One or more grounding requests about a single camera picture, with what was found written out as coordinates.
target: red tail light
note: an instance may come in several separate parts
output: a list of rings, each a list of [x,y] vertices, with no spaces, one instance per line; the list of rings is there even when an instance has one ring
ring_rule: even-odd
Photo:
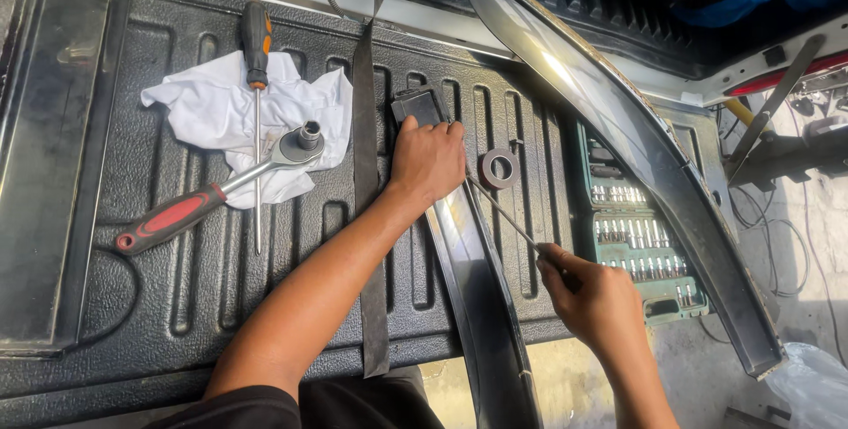
[[[842,51],[836,55],[822,56],[821,58],[816,58],[812,63],[810,63],[810,66],[807,67],[806,72],[804,72],[804,76],[827,70],[829,68],[837,66],[842,67],[845,65],[848,65],[848,51]],[[786,68],[769,72],[763,76],[755,77],[737,87],[733,87],[725,91],[724,93],[727,96],[744,96],[750,95],[751,93],[758,93],[765,89],[769,89],[769,87],[775,87],[778,85],[784,74],[786,74],[787,69],[788,66]]]

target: curved black trim piece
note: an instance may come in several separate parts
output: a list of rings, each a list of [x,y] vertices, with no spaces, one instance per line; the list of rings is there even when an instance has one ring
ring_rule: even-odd
[[[398,93],[392,110],[420,125],[448,121],[431,85]],[[530,360],[509,286],[480,202],[466,180],[427,216],[466,360],[477,427],[542,427]]]
[[[651,104],[596,49],[535,0],[470,0],[483,23],[533,67],[646,189],[681,239],[745,371],[786,355],[724,217],[697,167]]]

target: ratchet wrench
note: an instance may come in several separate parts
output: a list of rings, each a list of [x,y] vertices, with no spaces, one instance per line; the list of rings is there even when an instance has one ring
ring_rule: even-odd
[[[271,155],[221,185],[208,184],[154,208],[130,224],[115,238],[115,248],[124,255],[135,255],[172,239],[227,201],[227,194],[274,169],[295,168],[311,163],[324,152],[324,136],[317,121],[281,136]]]

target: screwdriver shaft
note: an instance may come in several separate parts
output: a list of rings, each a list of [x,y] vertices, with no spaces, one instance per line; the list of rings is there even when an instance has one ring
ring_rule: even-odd
[[[254,113],[256,120],[256,130],[254,132],[254,163],[259,164],[262,162],[262,156],[260,152],[261,140],[261,111],[260,111],[260,89],[257,87],[254,89]],[[256,255],[262,254],[262,185],[260,184],[260,179],[256,178],[254,181],[254,189],[256,190],[256,208],[254,210],[254,234],[256,235]]]
[[[467,177],[468,181],[480,190],[482,196],[486,197],[488,201],[492,203],[492,207],[494,207],[498,212],[500,212],[500,214],[503,215],[503,218],[505,218],[506,221],[509,222],[515,228],[515,231],[518,232],[522,237],[524,237],[525,240],[527,240],[527,243],[530,244],[531,247],[533,247],[536,253],[542,255],[542,251],[538,249],[538,245],[536,245],[536,242],[532,238],[530,238],[530,235],[528,235],[523,228],[521,228],[518,224],[515,223],[515,220],[513,220],[512,217],[510,217],[506,213],[506,211],[501,208],[500,205],[498,205],[497,201],[495,201],[492,196],[490,196],[488,192],[486,192],[486,189],[484,189],[483,186],[479,182],[477,182],[477,180],[472,176],[469,175]]]

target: screwdriver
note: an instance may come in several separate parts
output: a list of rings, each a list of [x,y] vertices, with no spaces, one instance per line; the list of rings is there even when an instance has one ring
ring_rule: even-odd
[[[254,91],[254,163],[262,161],[260,152],[260,91],[268,86],[268,51],[270,50],[270,16],[262,2],[250,0],[242,12],[242,42],[244,61],[248,66],[248,86]],[[262,253],[262,193],[260,180],[254,182],[256,207],[254,225],[256,254]]]
[[[521,228],[521,226],[518,225],[515,220],[513,220],[512,217],[509,216],[509,214],[506,213],[503,207],[501,207],[497,203],[497,201],[495,201],[492,196],[490,196],[488,192],[486,192],[486,189],[479,182],[477,182],[475,178],[473,178],[471,175],[466,175],[466,177],[468,178],[469,182],[477,186],[482,196],[486,197],[488,201],[491,202],[492,207],[494,207],[498,212],[500,212],[501,215],[503,215],[504,218],[506,218],[506,221],[509,222],[515,228],[515,231],[518,232],[519,235],[524,237],[525,240],[527,240],[527,243],[530,244],[530,247],[532,247],[533,250],[536,251],[539,257],[544,258],[545,261],[553,264],[555,268],[559,267],[559,265],[552,262],[550,258],[548,258],[547,254],[542,252],[542,249],[540,249],[538,247],[538,244],[536,244],[536,242],[532,238],[530,238],[530,235],[528,235],[527,232],[525,232],[524,229]],[[578,279],[578,277],[574,276],[571,273],[567,273],[563,269],[560,269],[560,275],[562,276],[562,282],[566,284],[566,288],[570,290],[571,293],[577,293],[580,290],[580,287],[583,286],[583,283]]]

